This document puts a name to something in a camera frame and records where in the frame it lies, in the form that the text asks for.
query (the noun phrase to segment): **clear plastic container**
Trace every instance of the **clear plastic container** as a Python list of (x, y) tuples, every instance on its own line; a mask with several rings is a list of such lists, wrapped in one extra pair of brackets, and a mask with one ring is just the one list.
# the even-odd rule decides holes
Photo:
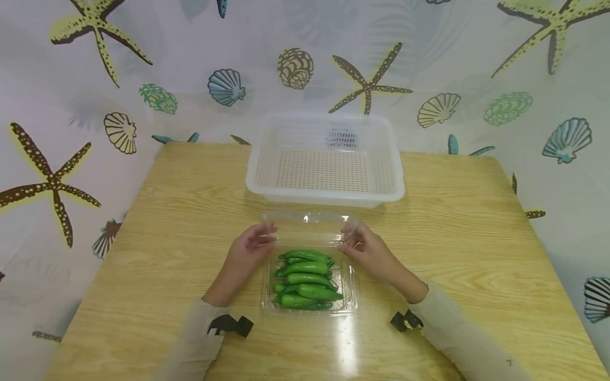
[[(261, 308), (264, 314), (345, 316), (356, 310), (356, 273), (349, 258), (336, 249), (343, 241), (341, 229), (346, 224), (350, 228), (355, 227), (355, 219), (322, 212), (270, 212), (264, 214), (262, 219), (265, 223), (274, 222), (278, 228), (277, 232), (270, 233), (277, 239), (277, 243), (265, 265), (263, 275)], [(288, 310), (273, 302), (273, 285), (283, 281), (274, 276), (276, 269), (282, 265), (279, 255), (296, 249), (317, 250), (335, 260), (335, 265), (331, 267), (332, 281), (337, 284), (337, 292), (343, 294), (343, 299), (333, 302), (329, 310)]]
[(404, 196), (403, 176), (385, 118), (271, 114), (253, 142), (246, 186), (273, 202), (374, 208)]

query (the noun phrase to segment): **green pepper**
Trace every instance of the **green pepper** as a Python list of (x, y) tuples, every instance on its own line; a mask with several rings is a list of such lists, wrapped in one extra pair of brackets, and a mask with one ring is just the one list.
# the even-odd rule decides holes
[(282, 306), (282, 308), (303, 308), (307, 307), (308, 305), (312, 305), (316, 302), (318, 301), (315, 299), (309, 299), (307, 297), (288, 294), (282, 296), (280, 305)]
[(317, 285), (323, 285), (332, 291), (337, 291), (339, 288), (331, 283), (330, 280), (324, 278), (318, 274), (308, 274), (306, 272), (294, 272), (293, 274), (288, 274), (286, 277), (284, 284), (285, 285), (299, 285), (301, 283), (314, 283)]
[(299, 285), (296, 292), (302, 297), (308, 297), (309, 299), (316, 299), (318, 301), (332, 302), (343, 299), (343, 295), (336, 293), (335, 291), (322, 290), (321, 288), (313, 287), (308, 284)]
[(285, 265), (279, 269), (277, 269), (274, 273), (273, 276), (275, 276), (276, 278), (286, 278), (286, 275), (284, 274), (284, 271), (288, 268), (288, 265)]
[(294, 265), (295, 263), (301, 263), (301, 262), (309, 262), (309, 259), (297, 258), (297, 257), (286, 258), (286, 263), (288, 263), (289, 265)]
[(280, 274), (282, 278), (293, 272), (311, 272), (312, 274), (324, 275), (328, 272), (328, 265), (322, 262), (301, 262), (289, 265)]
[(288, 259), (288, 258), (303, 258), (310, 261), (315, 262), (324, 262), (326, 263), (329, 259), (331, 259), (330, 255), (322, 254), (316, 250), (292, 250), (280, 254), (278, 256), (280, 259)]
[(273, 285), (273, 292), (275, 292), (276, 294), (279, 293), (280, 291), (282, 291), (284, 289), (284, 285), (281, 283), (276, 283)]
[(313, 303), (310, 305), (306, 305), (303, 307), (299, 307), (299, 308), (292, 308), (293, 310), (310, 310), (310, 311), (316, 311), (316, 310), (327, 310), (329, 308), (332, 308), (332, 303), (330, 302), (317, 302), (317, 303)]
[(282, 291), (278, 292), (278, 294), (273, 298), (273, 301), (276, 303), (279, 303), (282, 300), (282, 297), (284, 295), (296, 294), (298, 289), (299, 289), (298, 285), (286, 286), (282, 289)]

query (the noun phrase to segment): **container lid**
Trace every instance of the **container lid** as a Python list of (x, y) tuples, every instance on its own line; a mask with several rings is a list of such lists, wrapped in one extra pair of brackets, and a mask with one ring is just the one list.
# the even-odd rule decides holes
[(278, 246), (337, 246), (343, 242), (345, 229), (341, 230), (346, 227), (351, 231), (357, 226), (353, 217), (324, 212), (268, 212), (262, 215), (262, 221), (268, 226), (275, 223), (278, 230), (268, 234), (276, 238)]

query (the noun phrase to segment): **black clip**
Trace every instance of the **black clip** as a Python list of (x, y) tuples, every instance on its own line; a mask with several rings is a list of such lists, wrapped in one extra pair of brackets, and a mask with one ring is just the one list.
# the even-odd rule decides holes
[(238, 335), (248, 337), (250, 330), (254, 326), (254, 323), (248, 320), (246, 316), (239, 318), (239, 321), (229, 315), (221, 315), (216, 319), (212, 320), (210, 327), (207, 329), (207, 334), (210, 334), (212, 329), (215, 329), (215, 335), (221, 335), (223, 332), (237, 332)]
[(415, 314), (413, 314), (411, 310), (407, 310), (404, 315), (400, 312), (396, 312), (392, 320), (390, 320), (390, 323), (400, 332), (404, 332), (407, 329), (423, 328), (423, 323), (421, 319), (418, 318)]

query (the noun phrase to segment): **patterned backdrop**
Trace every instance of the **patterned backdrop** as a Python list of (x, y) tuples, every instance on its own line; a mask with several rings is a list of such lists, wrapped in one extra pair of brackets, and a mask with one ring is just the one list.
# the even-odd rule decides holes
[(163, 144), (250, 144), (287, 110), (382, 115), (402, 151), (499, 159), (610, 367), (608, 13), (610, 0), (1, 2), (2, 379), (41, 377)]

